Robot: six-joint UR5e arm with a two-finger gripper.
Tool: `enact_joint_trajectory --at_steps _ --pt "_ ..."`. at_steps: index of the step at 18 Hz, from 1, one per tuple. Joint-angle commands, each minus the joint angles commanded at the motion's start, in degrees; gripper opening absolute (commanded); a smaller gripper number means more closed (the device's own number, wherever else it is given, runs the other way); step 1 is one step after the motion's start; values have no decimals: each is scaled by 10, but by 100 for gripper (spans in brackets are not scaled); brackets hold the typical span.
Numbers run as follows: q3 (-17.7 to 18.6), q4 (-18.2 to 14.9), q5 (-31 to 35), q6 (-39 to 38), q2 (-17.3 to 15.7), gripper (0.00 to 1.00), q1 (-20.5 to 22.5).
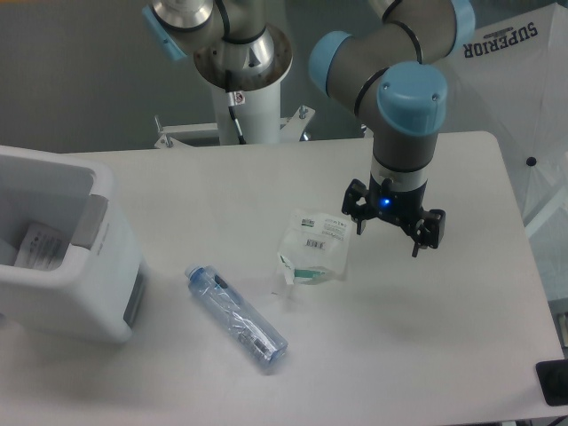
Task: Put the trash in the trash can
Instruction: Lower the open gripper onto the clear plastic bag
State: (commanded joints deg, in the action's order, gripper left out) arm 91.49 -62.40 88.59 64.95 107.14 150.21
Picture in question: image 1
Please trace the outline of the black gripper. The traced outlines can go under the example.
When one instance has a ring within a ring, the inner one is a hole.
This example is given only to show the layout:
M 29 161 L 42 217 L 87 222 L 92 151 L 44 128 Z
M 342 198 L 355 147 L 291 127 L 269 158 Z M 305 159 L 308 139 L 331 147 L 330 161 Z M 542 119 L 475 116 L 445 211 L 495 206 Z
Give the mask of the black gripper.
M 400 227 L 412 237 L 412 257 L 420 249 L 437 249 L 444 237 L 446 212 L 443 209 L 424 210 L 422 201 L 428 180 L 410 191 L 395 191 L 394 184 L 379 185 L 371 177 L 367 187 L 358 179 L 348 185 L 342 213 L 356 224 L 356 233 L 364 232 L 366 221 L 379 218 Z

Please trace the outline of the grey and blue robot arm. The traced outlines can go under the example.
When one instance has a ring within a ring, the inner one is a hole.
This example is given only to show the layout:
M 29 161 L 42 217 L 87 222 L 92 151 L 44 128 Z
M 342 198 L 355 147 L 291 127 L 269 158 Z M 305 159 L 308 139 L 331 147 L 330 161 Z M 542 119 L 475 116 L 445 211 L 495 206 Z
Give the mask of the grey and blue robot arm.
M 367 183 L 353 180 L 342 211 L 359 229 L 371 219 L 399 227 L 414 249 L 435 249 L 446 214 L 422 205 L 429 166 L 446 117 L 447 83 L 435 62 L 473 36 L 467 1 L 382 1 L 382 25 L 356 37 L 324 35 L 308 60 L 313 83 L 349 109 L 373 134 Z M 191 58 L 219 95 L 224 145 L 280 138 L 280 103 L 246 111 L 254 93 L 275 87 L 292 65 L 288 38 L 266 18 L 263 1 L 149 1 L 142 11 L 172 59 Z

